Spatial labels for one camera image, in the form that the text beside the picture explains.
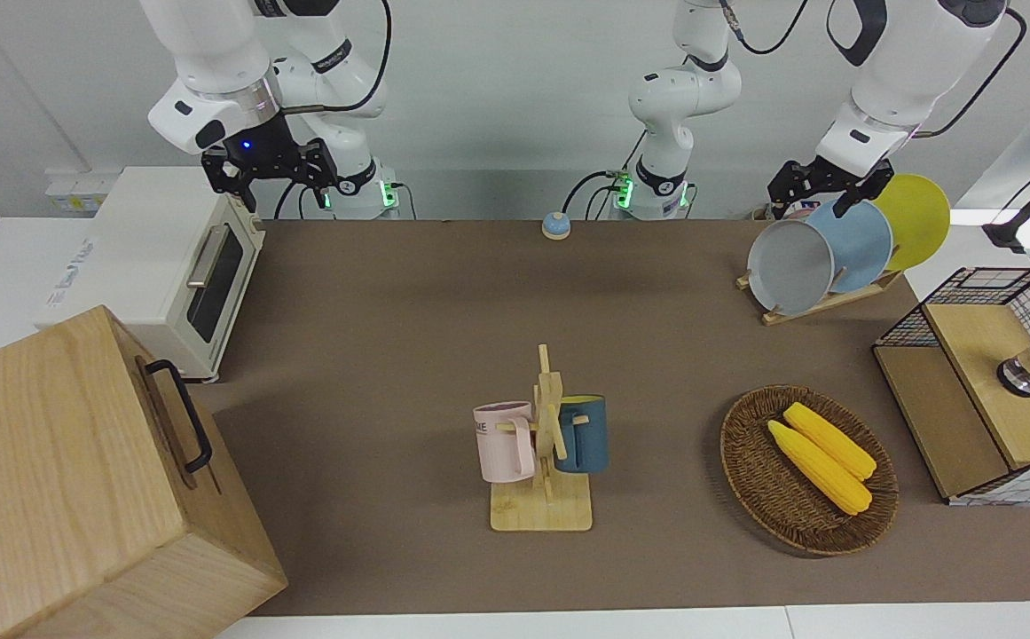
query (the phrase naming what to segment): yellow corn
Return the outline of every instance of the yellow corn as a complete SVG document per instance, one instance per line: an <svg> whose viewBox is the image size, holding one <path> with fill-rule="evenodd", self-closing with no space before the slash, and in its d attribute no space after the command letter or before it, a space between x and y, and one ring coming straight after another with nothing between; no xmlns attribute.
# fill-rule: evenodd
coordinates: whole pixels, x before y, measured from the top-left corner
<svg viewBox="0 0 1030 639"><path fill-rule="evenodd" d="M766 422L766 428L775 437L775 444L794 462L802 474L806 476L823 495L830 498L834 505L845 514L858 514L868 508L873 500L870 491L851 476L815 442L787 426L775 419Z"/></svg>
<svg viewBox="0 0 1030 639"><path fill-rule="evenodd" d="M837 426L831 425L818 412L795 401L783 412L783 416L787 418L790 428L814 441L819 448L842 464L852 476L858 477L860 481L873 476L877 462L870 453L865 452L862 446L855 444L854 440L847 436L847 433L838 430Z"/></svg>

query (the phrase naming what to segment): wall socket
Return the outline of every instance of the wall socket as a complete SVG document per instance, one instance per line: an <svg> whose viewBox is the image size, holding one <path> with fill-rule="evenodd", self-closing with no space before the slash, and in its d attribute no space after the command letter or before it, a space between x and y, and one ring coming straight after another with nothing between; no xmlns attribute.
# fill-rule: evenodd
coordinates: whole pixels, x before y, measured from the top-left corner
<svg viewBox="0 0 1030 639"><path fill-rule="evenodd" d="M45 197L57 210L71 217L93 217L112 186L116 184L119 173L112 171L90 171L90 173L48 174L48 189Z"/></svg>

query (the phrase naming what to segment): plate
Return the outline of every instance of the plate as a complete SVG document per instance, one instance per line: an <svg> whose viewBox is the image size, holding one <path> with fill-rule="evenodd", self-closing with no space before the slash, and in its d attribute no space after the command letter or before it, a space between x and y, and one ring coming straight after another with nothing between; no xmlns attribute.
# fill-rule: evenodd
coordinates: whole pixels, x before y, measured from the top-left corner
<svg viewBox="0 0 1030 639"><path fill-rule="evenodd" d="M747 256L747 280L766 310L801 315L822 301L834 279L834 255L805 222L783 220L755 238Z"/></svg>
<svg viewBox="0 0 1030 639"><path fill-rule="evenodd" d="M864 512L843 513L775 444L766 421L786 424L783 411L795 401L838 426L877 462L873 476L866 480L873 501ZM897 477L881 441L837 401L805 386L765 386L739 398L720 429L720 460L747 513L787 545L812 554L868 548L897 512Z"/></svg>
<svg viewBox="0 0 1030 639"><path fill-rule="evenodd" d="M806 224L818 229L829 242L835 268L847 270L830 287L830 292L848 294L870 285L888 266L892 230L879 208L866 201L856 203L842 217L835 217L836 201L832 199L817 207Z"/></svg>
<svg viewBox="0 0 1030 639"><path fill-rule="evenodd" d="M897 246L889 259L889 271L903 271L932 258L949 236L949 198L928 177L894 175L873 203L889 221Z"/></svg>

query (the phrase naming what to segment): brown table mat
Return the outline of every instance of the brown table mat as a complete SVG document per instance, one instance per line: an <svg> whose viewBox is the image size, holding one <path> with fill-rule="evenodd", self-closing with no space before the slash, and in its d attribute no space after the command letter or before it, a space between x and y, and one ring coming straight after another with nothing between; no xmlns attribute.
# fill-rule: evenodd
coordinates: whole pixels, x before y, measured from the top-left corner
<svg viewBox="0 0 1030 639"><path fill-rule="evenodd" d="M195 388L290 577L256 614L1030 599L1030 508L941 504L871 356L908 287L762 327L732 283L759 229L272 224L222 381ZM471 408L530 400L540 342L568 393L608 398L586 534L489 530ZM796 558L739 509L719 426L774 383L834 397L888 449L901 505L879 545Z"/></svg>

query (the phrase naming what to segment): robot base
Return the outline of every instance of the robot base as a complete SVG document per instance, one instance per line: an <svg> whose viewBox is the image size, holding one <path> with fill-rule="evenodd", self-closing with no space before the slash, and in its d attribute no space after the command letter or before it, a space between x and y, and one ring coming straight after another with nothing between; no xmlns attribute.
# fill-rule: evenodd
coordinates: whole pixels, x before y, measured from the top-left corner
<svg viewBox="0 0 1030 639"><path fill-rule="evenodd" d="M304 207L306 220L400 220L400 201L397 190L397 171L377 162L376 175L369 179L359 193L344 195L330 189L330 206L319 209L316 205Z"/></svg>
<svg viewBox="0 0 1030 639"><path fill-rule="evenodd" d="M632 197L629 198L629 206L621 207L617 199L613 200L613 207L623 213L624 218L632 217L643 222L653 222L659 220L677 220L684 217L688 212L688 203L685 202L684 193L688 190L688 181L681 182L670 195L652 194L651 190L645 187L633 187Z"/></svg>

